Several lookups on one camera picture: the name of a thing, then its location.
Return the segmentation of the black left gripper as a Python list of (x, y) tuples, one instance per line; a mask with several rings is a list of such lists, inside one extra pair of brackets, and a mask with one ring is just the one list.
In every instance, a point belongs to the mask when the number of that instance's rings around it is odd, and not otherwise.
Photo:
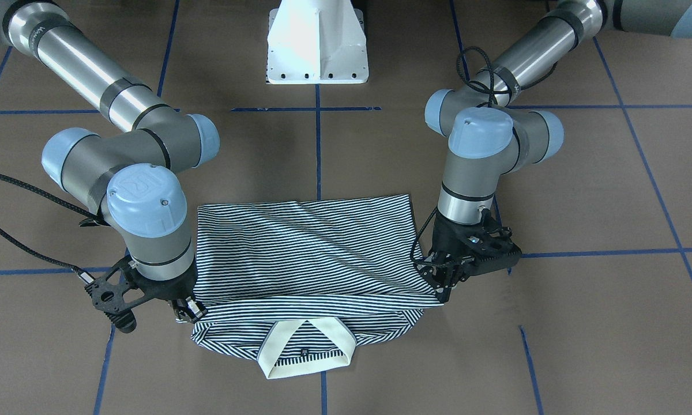
[(477, 224), (459, 224), (436, 216), (428, 257), (418, 255), (415, 237), (410, 260), (419, 275), (436, 290), (439, 302), (448, 302), (459, 282), (472, 276), (515, 266), (522, 250), (512, 241), (512, 230), (492, 216), (481, 216)]

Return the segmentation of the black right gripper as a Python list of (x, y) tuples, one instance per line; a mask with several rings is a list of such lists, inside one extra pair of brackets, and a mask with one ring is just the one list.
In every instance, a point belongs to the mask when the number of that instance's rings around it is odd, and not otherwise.
[(95, 309), (104, 312), (116, 329), (132, 333), (136, 329), (133, 308), (153, 299), (169, 302), (175, 317), (183, 322), (197, 323), (206, 316), (206, 306), (193, 293), (197, 278), (197, 266), (193, 262), (173, 279), (151, 280), (131, 265), (131, 257), (125, 256), (101, 277), (95, 278), (85, 271), (84, 289)]

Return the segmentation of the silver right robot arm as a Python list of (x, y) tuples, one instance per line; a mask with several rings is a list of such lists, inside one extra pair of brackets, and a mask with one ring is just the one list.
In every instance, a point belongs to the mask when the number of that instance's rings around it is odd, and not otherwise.
[(219, 153), (213, 121), (182, 115), (164, 102), (89, 40), (54, 1), (0, 1), (0, 45), (42, 63), (120, 131), (102, 137), (88, 129), (64, 129), (43, 148), (43, 170), (77, 205), (3, 174), (0, 180), (83, 215), (84, 227), (113, 228), (126, 254), (96, 277), (30, 249), (2, 228), (0, 235), (75, 273), (93, 307), (122, 333), (135, 330), (133, 310), (149, 300), (167, 302), (179, 322), (201, 320), (207, 309), (193, 292), (195, 238), (178, 174)]

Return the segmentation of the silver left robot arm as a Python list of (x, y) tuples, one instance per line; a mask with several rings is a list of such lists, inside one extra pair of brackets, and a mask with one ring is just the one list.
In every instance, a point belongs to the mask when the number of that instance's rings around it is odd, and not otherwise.
[(515, 266), (522, 250), (510, 228), (491, 215), (499, 178), (555, 155), (564, 128), (549, 111), (510, 110), (520, 94), (544, 81), (558, 61), (603, 29), (692, 39), (692, 1), (559, 1), (495, 61), (464, 78), (457, 91), (431, 95), (424, 117), (448, 150), (428, 257), (418, 273), (441, 303), (472, 276)]

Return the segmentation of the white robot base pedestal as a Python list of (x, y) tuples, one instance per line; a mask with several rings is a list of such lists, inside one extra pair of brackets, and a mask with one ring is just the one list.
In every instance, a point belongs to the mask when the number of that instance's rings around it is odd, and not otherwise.
[(351, 1), (282, 1), (269, 12), (265, 81), (364, 84), (370, 76), (362, 7)]

